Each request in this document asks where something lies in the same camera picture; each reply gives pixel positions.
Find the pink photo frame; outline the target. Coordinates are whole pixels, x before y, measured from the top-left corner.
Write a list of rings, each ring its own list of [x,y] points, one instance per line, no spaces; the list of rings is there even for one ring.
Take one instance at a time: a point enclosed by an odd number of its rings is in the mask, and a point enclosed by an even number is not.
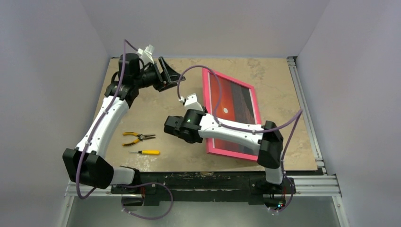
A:
[[[218,118],[261,124],[255,88],[234,77],[215,71],[216,76],[202,69],[203,101],[207,111]],[[206,139],[207,153],[256,161],[258,153],[233,142]]]

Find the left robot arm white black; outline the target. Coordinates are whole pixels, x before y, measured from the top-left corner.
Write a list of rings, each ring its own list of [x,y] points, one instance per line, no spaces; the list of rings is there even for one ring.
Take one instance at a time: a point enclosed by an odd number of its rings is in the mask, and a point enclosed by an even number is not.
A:
[[[146,63],[136,53],[121,55],[98,115],[84,138],[75,148],[65,149],[62,159],[68,176],[76,184],[99,189],[122,184],[128,193],[140,190],[137,170],[113,167],[105,160],[109,142],[123,116],[131,107],[141,88],[153,87],[162,92],[177,85],[180,73],[171,68],[163,57],[158,63]]]

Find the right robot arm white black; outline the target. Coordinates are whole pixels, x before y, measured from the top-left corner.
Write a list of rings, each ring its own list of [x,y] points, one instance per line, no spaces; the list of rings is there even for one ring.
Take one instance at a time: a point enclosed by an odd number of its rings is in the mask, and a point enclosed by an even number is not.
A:
[[[217,118],[207,112],[189,109],[184,116],[168,116],[164,132],[187,143],[218,139],[242,145],[258,153],[257,163],[265,169],[265,185],[270,192],[284,186],[282,165],[284,138],[274,122],[245,124]]]

